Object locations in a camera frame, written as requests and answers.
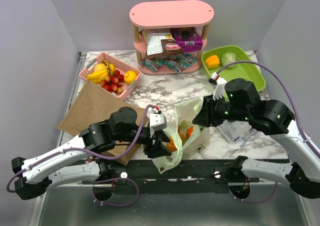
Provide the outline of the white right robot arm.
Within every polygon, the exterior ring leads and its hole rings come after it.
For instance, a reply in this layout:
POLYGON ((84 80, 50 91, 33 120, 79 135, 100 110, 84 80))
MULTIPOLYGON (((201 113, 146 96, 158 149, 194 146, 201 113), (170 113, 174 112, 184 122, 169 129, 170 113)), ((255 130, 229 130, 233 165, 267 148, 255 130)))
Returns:
POLYGON ((230 169, 230 177, 265 179, 284 185, 308 199, 320 197, 320 150, 298 128, 298 115, 283 102, 261 100, 255 85, 243 78, 226 81, 210 78, 212 95, 203 98, 202 108, 192 123, 217 127, 225 121, 247 122, 253 129, 278 142, 293 159, 292 163, 273 163, 239 156, 230 169))

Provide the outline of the orange pineapple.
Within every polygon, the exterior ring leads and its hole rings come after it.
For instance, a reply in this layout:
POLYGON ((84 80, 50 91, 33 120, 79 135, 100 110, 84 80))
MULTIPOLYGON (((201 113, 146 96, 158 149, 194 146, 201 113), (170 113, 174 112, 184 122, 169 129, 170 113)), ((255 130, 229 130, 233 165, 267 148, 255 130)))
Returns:
MULTIPOLYGON (((183 133, 178 132, 179 137, 182 141, 182 146, 184 146, 184 144, 186 143, 187 139, 185 137, 185 135, 183 133)), ((177 151, 177 147, 174 144, 173 139, 170 137, 170 142, 166 144, 166 148, 170 151, 170 152, 175 152, 177 151)))

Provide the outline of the light green plastic grocery bag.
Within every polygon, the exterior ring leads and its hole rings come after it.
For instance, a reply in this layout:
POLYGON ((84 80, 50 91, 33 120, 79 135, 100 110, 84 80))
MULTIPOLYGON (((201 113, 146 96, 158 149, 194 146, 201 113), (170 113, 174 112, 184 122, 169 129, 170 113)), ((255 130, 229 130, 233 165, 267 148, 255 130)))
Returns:
POLYGON ((174 106, 173 120, 164 129, 169 137, 165 147, 170 156, 161 156, 152 160, 160 174, 175 168, 183 158, 194 155, 210 143, 210 129, 192 123, 202 108, 201 98, 190 99, 174 106))

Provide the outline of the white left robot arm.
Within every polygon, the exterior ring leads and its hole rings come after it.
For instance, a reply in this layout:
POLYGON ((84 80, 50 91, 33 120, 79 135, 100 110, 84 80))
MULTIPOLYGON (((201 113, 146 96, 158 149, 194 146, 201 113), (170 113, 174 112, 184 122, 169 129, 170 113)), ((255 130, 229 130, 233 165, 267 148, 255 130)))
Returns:
POLYGON ((111 171, 90 162, 76 169, 73 163, 90 156, 115 161, 126 156, 136 145, 144 146, 149 159, 170 156, 164 145, 170 139, 165 134, 165 115, 155 105, 148 105, 137 124, 138 114, 128 106, 113 112, 109 119, 91 124, 67 143, 36 157, 16 157, 11 161, 14 176, 6 185, 9 193, 22 200, 43 195, 52 186, 76 181, 95 181, 104 184, 110 180, 111 171))

